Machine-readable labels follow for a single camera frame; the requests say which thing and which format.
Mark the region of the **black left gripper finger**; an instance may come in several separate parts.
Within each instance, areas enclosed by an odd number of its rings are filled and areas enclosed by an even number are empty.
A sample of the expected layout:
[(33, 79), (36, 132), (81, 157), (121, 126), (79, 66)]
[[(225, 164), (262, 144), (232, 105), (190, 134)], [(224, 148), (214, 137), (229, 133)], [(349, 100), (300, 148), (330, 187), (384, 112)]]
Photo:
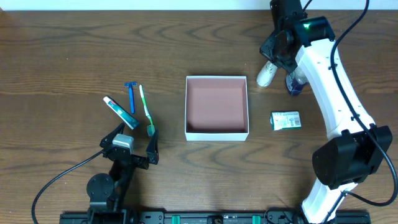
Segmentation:
[(147, 159), (150, 164), (154, 165), (157, 165), (159, 162), (158, 140), (159, 140), (159, 131), (156, 129), (146, 149)]
[(115, 128), (113, 131), (111, 131), (108, 135), (106, 135), (101, 141), (99, 146), (101, 148), (105, 148), (108, 145), (111, 145), (113, 142), (113, 139), (116, 137), (117, 134), (122, 134), (124, 132), (124, 127), (125, 124), (121, 123), (117, 128)]

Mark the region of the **green Colgate toothpaste tube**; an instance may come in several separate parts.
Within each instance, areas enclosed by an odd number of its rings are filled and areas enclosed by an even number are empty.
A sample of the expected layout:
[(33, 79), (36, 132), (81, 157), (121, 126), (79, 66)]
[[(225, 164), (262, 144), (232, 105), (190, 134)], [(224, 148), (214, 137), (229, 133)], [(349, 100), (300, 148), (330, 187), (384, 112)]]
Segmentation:
[(112, 98), (105, 96), (103, 101), (109, 106), (131, 129), (139, 126), (138, 120), (133, 118), (123, 107)]

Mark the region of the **white shampoo tube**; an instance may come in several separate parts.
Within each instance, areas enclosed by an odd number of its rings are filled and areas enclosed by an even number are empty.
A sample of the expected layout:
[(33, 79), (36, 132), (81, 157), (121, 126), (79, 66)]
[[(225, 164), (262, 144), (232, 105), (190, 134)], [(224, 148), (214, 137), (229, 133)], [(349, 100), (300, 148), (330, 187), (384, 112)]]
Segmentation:
[(271, 61), (268, 61), (257, 76), (257, 85), (261, 88), (269, 86), (278, 70), (278, 67)]

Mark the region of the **clear foam pump bottle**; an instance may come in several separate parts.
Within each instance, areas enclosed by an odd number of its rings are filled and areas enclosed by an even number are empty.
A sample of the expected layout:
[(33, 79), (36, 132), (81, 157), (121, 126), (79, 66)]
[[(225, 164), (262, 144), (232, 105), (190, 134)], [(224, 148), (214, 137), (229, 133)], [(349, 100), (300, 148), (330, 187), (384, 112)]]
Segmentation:
[(285, 85), (291, 96), (299, 95), (307, 84), (308, 79), (300, 67), (297, 67), (292, 73), (289, 73), (285, 77)]

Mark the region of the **green and white soap box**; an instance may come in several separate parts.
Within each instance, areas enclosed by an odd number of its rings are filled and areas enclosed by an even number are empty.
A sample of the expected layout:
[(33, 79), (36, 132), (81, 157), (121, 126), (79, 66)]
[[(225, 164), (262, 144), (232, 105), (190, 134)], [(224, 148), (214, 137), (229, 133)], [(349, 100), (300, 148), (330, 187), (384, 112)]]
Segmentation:
[(298, 111), (276, 111), (271, 113), (270, 123), (273, 131), (300, 129), (302, 127)]

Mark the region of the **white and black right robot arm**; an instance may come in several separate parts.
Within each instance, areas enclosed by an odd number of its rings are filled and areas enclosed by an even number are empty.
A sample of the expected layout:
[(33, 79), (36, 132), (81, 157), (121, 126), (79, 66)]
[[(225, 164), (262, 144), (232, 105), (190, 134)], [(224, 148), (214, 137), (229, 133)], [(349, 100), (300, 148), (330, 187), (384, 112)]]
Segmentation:
[(374, 174), (382, 162), (391, 166), (387, 150), (392, 133), (377, 126), (363, 108), (338, 54), (341, 38), (327, 18), (309, 17), (299, 0), (270, 2), (274, 30), (259, 51), (267, 63), (257, 84), (268, 86), (276, 71), (287, 71), (291, 93), (310, 85), (321, 109), (328, 142), (312, 156), (316, 181), (297, 211), (266, 213), (267, 223), (369, 223), (367, 212), (341, 212), (342, 201)]

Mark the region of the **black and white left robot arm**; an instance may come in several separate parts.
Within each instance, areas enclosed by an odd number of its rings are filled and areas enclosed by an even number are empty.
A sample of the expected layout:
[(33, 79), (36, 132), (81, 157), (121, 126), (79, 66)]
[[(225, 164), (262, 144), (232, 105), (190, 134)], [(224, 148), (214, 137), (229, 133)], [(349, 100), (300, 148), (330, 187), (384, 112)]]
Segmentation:
[(94, 175), (87, 183), (86, 191), (90, 197), (88, 223), (137, 223), (137, 212), (124, 208), (124, 198), (136, 169), (149, 168), (158, 164), (159, 131), (155, 130), (147, 146), (147, 155), (134, 154), (133, 138), (123, 134), (125, 124), (121, 123), (106, 135), (99, 146), (103, 157), (113, 161), (108, 173)]

